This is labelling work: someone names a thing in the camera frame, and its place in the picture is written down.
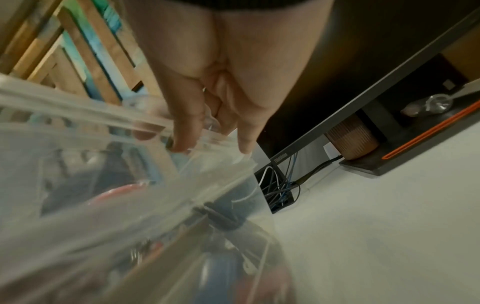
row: white cable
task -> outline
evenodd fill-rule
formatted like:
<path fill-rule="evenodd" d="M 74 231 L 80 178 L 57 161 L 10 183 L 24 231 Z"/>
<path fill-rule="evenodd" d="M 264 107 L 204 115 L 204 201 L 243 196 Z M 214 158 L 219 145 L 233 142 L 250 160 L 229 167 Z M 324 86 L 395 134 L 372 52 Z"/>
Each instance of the white cable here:
<path fill-rule="evenodd" d="M 280 186 L 279 176 L 277 175 L 277 172 L 274 170 L 274 168 L 273 168 L 272 166 L 268 166 L 267 168 L 265 168 L 265 171 L 263 172 L 263 175 L 261 176 L 260 183 L 258 183 L 258 184 L 259 184 L 260 186 L 262 185 L 262 183 L 264 182 L 265 175 L 267 174 L 267 170 L 268 170 L 268 169 L 273 170 L 273 172 L 275 173 L 275 177 L 276 177 L 276 185 L 277 185 L 277 186 Z"/>

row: plastic container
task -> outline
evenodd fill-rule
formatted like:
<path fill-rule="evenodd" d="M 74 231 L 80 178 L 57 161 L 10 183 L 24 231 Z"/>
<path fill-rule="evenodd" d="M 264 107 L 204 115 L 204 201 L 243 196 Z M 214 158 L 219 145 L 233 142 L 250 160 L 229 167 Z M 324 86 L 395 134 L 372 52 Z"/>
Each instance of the plastic container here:
<path fill-rule="evenodd" d="M 169 120 L 6 76 L 0 106 L 33 112 L 0 123 L 0 302 L 294 301 L 235 140 L 172 154 Z M 139 122 L 164 130 L 140 142 Z"/>

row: black monitor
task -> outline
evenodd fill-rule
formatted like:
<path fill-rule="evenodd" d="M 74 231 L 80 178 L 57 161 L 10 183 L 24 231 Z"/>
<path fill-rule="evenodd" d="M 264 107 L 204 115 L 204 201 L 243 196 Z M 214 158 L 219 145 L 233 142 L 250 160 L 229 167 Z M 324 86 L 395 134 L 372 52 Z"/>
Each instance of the black monitor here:
<path fill-rule="evenodd" d="M 336 0 L 312 58 L 258 138 L 280 163 L 441 52 L 480 0 Z"/>

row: brand logo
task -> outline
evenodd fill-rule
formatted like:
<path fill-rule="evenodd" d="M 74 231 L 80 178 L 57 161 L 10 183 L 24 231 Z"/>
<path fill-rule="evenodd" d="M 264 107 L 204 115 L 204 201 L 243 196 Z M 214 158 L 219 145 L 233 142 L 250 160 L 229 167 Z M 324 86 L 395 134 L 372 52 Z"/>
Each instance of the brand logo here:
<path fill-rule="evenodd" d="M 274 159 L 274 161 L 275 161 L 275 163 L 278 164 L 279 162 L 281 162 L 286 157 L 287 157 L 287 154 L 284 153 L 284 154 L 280 155 L 279 157 L 277 157 L 276 159 Z"/>

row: orange strip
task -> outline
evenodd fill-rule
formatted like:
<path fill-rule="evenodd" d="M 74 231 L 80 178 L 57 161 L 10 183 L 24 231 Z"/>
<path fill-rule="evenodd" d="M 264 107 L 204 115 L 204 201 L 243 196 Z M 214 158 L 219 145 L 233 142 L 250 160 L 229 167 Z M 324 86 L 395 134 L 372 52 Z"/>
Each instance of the orange strip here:
<path fill-rule="evenodd" d="M 448 119 L 445 119 L 438 125 L 434 126 L 433 128 L 429 129 L 428 131 L 418 135 L 417 137 L 413 138 L 409 142 L 405 143 L 404 145 L 396 148 L 395 150 L 391 151 L 389 154 L 385 155 L 382 157 L 383 160 L 391 159 L 394 156 L 399 155 L 403 151 L 407 150 L 408 148 L 411 148 L 412 146 L 416 145 L 417 143 L 421 142 L 422 140 L 432 136 L 433 134 L 445 129 L 449 125 L 453 124 L 454 122 L 462 119 L 463 117 L 467 116 L 468 114 L 476 111 L 477 109 L 480 109 L 480 100 L 471 104 L 467 108 L 461 110 L 460 112 L 456 113 L 452 117 L 449 117 Z"/>

